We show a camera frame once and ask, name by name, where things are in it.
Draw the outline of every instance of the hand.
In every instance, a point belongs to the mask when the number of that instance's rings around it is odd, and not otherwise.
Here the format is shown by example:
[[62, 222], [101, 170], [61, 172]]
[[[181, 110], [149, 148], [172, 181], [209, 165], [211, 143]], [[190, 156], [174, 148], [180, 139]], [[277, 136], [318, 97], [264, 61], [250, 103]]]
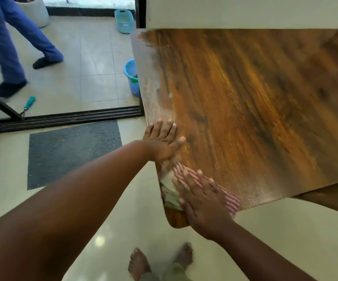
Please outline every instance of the hand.
[[155, 124], [149, 124], [144, 136], [143, 141], [148, 143], [148, 148], [151, 153], [151, 161], [164, 161], [170, 159], [174, 153], [182, 147], [186, 138], [175, 138], [177, 125], [170, 119], [163, 123], [160, 118]]
[[173, 183], [181, 198], [179, 203], [186, 212], [190, 226], [206, 239], [220, 243], [230, 223], [234, 223], [227, 211], [225, 194], [213, 179], [206, 178], [201, 170], [197, 171], [201, 188], [194, 178], [187, 174], [185, 182], [190, 190], [176, 178]]

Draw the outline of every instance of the plant pot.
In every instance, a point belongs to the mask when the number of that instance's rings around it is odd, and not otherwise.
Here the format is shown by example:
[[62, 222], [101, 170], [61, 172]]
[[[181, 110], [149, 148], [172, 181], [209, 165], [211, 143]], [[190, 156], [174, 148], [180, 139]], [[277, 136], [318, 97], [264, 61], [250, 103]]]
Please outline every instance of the plant pot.
[[48, 25], [50, 16], [43, 0], [35, 0], [29, 3], [16, 2], [18, 7], [32, 20], [39, 28]]

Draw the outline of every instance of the jeans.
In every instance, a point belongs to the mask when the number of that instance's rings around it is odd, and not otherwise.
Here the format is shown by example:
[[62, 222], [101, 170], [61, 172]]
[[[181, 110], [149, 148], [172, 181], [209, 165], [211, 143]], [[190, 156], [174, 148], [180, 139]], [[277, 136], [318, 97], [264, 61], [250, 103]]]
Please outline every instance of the jeans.
[[[160, 281], [153, 273], [144, 273], [140, 281]], [[191, 281], [187, 278], [185, 269], [179, 263], [171, 264], [165, 271], [162, 281]]]
[[36, 49], [42, 51], [49, 61], [63, 60], [61, 52], [13, 0], [0, 0], [0, 68], [5, 82], [18, 84], [26, 80], [5, 21], [16, 28]]

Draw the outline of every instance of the doormat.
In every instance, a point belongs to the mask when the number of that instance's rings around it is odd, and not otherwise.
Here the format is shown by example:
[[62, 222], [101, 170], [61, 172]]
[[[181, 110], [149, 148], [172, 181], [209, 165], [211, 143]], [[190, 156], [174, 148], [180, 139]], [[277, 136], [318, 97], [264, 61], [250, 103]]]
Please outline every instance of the doormat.
[[121, 146], [117, 120], [30, 134], [27, 190], [46, 186]]

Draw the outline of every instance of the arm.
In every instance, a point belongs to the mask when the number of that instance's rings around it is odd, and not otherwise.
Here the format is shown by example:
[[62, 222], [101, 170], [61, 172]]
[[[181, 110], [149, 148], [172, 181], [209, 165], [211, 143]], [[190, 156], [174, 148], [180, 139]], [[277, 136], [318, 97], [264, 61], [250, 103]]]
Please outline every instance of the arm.
[[0, 280], [61, 280], [138, 171], [171, 157], [176, 125], [150, 125], [131, 142], [36, 193], [0, 217]]
[[293, 265], [250, 232], [235, 223], [225, 206], [225, 196], [213, 180], [198, 171], [201, 189], [188, 175], [187, 190], [174, 180], [182, 199], [191, 227], [200, 235], [222, 246], [251, 281], [314, 281], [314, 279]]

